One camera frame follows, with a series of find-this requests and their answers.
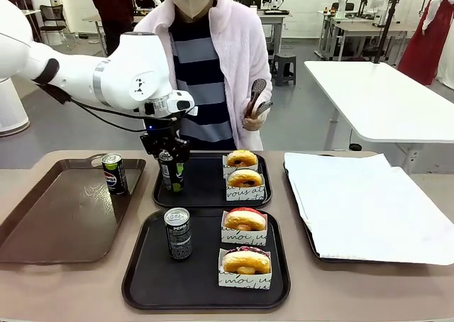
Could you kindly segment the person's left hand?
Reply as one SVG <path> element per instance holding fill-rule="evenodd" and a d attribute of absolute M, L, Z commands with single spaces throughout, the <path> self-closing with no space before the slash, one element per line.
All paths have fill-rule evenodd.
<path fill-rule="evenodd" d="M 259 116 L 253 118 L 245 117 L 243 119 L 242 127 L 250 132 L 258 131 L 263 126 L 264 122 L 266 121 L 266 118 L 267 118 L 266 113 L 262 113 Z"/>

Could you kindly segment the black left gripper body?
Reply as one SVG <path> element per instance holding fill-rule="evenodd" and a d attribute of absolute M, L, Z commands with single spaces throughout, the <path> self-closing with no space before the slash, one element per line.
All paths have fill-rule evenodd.
<path fill-rule="evenodd" d="M 146 118 L 145 132 L 140 140 L 147 154 L 158 159 L 162 151 L 167 151 L 175 161 L 187 161 L 190 155 L 189 142 L 179 136 L 181 128 L 177 118 Z"/>

